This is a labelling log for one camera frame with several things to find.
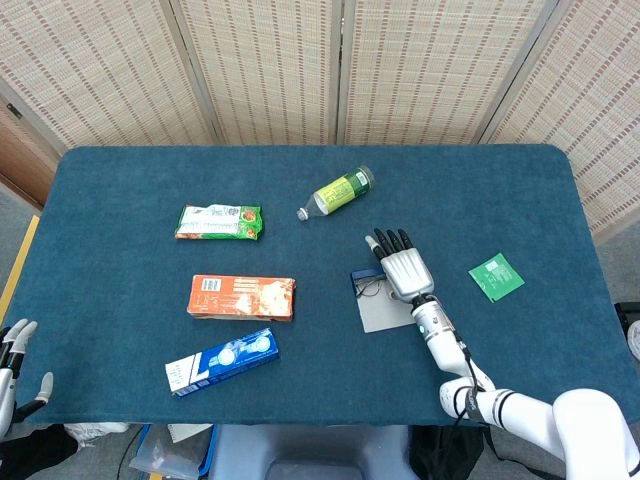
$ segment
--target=blue and white box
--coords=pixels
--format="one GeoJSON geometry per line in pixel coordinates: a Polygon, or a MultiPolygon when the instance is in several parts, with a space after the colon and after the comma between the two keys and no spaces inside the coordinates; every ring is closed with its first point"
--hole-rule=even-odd
{"type": "Polygon", "coordinates": [[[173,395],[184,397],[280,356],[270,328],[167,363],[173,395]]]}

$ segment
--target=woven screen panel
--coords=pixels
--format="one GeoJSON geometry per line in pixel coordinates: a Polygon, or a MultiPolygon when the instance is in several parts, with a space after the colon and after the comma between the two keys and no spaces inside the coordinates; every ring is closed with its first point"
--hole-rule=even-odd
{"type": "Polygon", "coordinates": [[[543,0],[355,0],[345,143],[469,143],[543,0]]]}
{"type": "Polygon", "coordinates": [[[576,1],[490,139],[563,149],[594,234],[640,208],[638,12],[576,1]]]}
{"type": "Polygon", "coordinates": [[[329,143],[332,3],[179,1],[228,143],[329,143]]]}
{"type": "Polygon", "coordinates": [[[43,206],[58,158],[29,135],[5,108],[0,108],[0,145],[0,175],[43,206]]]}
{"type": "Polygon", "coordinates": [[[158,2],[5,0],[0,75],[67,147],[210,143],[158,2]]]}

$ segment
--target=cable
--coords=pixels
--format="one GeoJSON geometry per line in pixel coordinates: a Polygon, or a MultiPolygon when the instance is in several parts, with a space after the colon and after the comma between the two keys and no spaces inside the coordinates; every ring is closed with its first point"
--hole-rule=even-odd
{"type": "MultiPolygon", "coordinates": [[[[461,347],[462,348],[462,353],[464,354],[464,359],[467,362],[467,366],[469,367],[469,371],[471,372],[471,378],[473,379],[473,390],[474,390],[474,392],[477,392],[478,391],[478,379],[476,378],[476,372],[474,372],[473,367],[471,366],[471,352],[469,352],[469,349],[464,344],[464,342],[462,341],[462,339],[460,338],[460,336],[458,334],[456,334],[456,338],[458,339],[458,342],[460,342],[463,345],[461,347]]],[[[438,478],[445,479],[444,469],[446,468],[447,457],[449,456],[449,452],[451,450],[451,447],[453,446],[454,429],[460,424],[460,422],[462,421],[462,419],[463,419],[463,417],[465,416],[466,413],[467,413],[467,408],[465,407],[465,408],[462,409],[462,411],[460,412],[460,414],[456,418],[456,421],[453,422],[453,428],[451,430],[451,433],[449,434],[449,438],[447,438],[446,447],[444,448],[444,453],[442,454],[442,458],[440,459],[440,468],[438,469],[437,475],[435,477],[436,479],[438,479],[438,478]]]]}
{"type": "Polygon", "coordinates": [[[120,464],[118,465],[118,475],[116,476],[116,480],[120,480],[120,470],[122,469],[122,464],[124,463],[124,459],[126,458],[127,453],[131,448],[131,445],[133,445],[133,442],[136,441],[136,438],[138,438],[138,435],[140,435],[140,432],[142,431],[143,428],[144,428],[144,425],[140,427],[140,430],[138,430],[138,432],[131,438],[131,440],[129,441],[129,445],[127,445],[127,448],[125,448],[124,453],[122,454],[122,458],[120,459],[120,464]]]}
{"type": "Polygon", "coordinates": [[[466,413],[467,413],[467,409],[463,408],[462,411],[460,412],[460,414],[458,415],[458,417],[456,418],[456,421],[453,422],[453,426],[451,428],[449,436],[447,437],[446,442],[442,442],[444,444],[444,446],[442,448],[442,450],[443,450],[442,458],[439,461],[439,465],[436,467],[436,472],[434,472],[436,474],[435,477],[432,477],[435,480],[437,480],[437,479],[447,480],[448,479],[448,477],[445,477],[443,471],[447,467],[447,458],[449,456],[449,452],[451,451],[451,447],[453,446],[453,436],[455,435],[455,428],[458,426],[458,424],[462,420],[462,417],[464,417],[466,413]]]}
{"type": "Polygon", "coordinates": [[[370,282],[366,283],[356,294],[356,298],[360,298],[360,297],[375,297],[378,293],[380,293],[380,282],[381,279],[376,278],[374,280],[371,280],[370,282]],[[377,287],[378,289],[374,292],[374,293],[364,293],[367,288],[369,288],[371,285],[376,284],[377,283],[377,287]]]}
{"type": "MultiPolygon", "coordinates": [[[[473,367],[471,366],[471,353],[469,352],[469,349],[467,348],[467,346],[465,345],[464,348],[462,349],[462,352],[464,353],[464,359],[467,362],[467,366],[469,367],[469,371],[471,372],[471,378],[473,379],[473,388],[475,391],[478,391],[478,379],[476,378],[476,373],[473,371],[473,367]]],[[[466,413],[467,409],[465,408],[462,411],[462,414],[458,417],[458,419],[456,420],[456,423],[454,423],[454,426],[457,425],[457,423],[460,421],[461,417],[464,416],[464,414],[466,413]]],[[[527,470],[529,470],[529,472],[531,472],[533,475],[539,477],[539,478],[543,478],[543,479],[547,479],[547,480],[561,480],[560,477],[557,477],[555,475],[552,475],[550,473],[547,472],[543,472],[542,470],[537,470],[535,468],[531,468],[528,467],[527,465],[525,465],[522,462],[519,462],[518,460],[512,460],[512,459],[508,459],[508,458],[502,458],[500,457],[500,455],[498,455],[498,452],[496,452],[496,447],[493,444],[493,439],[491,438],[491,426],[488,423],[482,422],[485,426],[483,427],[484,430],[484,437],[487,441],[487,444],[489,445],[489,448],[491,448],[491,451],[493,452],[493,454],[496,456],[496,458],[498,460],[502,461],[510,461],[510,462],[514,462],[517,463],[519,465],[522,465],[524,468],[526,468],[527,470]]]]}

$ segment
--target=orange box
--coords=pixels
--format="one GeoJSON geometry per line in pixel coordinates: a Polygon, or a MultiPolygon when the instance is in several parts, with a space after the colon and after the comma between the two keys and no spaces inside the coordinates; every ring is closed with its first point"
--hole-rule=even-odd
{"type": "Polygon", "coordinates": [[[197,318],[288,322],[295,285],[293,278],[194,275],[187,312],[197,318]]]}

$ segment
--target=white robotic arm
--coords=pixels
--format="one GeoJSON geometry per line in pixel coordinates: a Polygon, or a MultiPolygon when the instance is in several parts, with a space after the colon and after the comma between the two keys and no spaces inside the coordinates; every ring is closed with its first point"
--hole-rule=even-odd
{"type": "Polygon", "coordinates": [[[512,390],[495,388],[471,359],[438,299],[434,282],[406,232],[375,229],[367,236],[398,300],[413,305],[411,315],[438,368],[460,378],[440,387],[440,403],[450,416],[507,430],[564,460],[568,480],[640,479],[640,453],[620,407],[597,390],[560,395],[553,406],[512,390]]]}

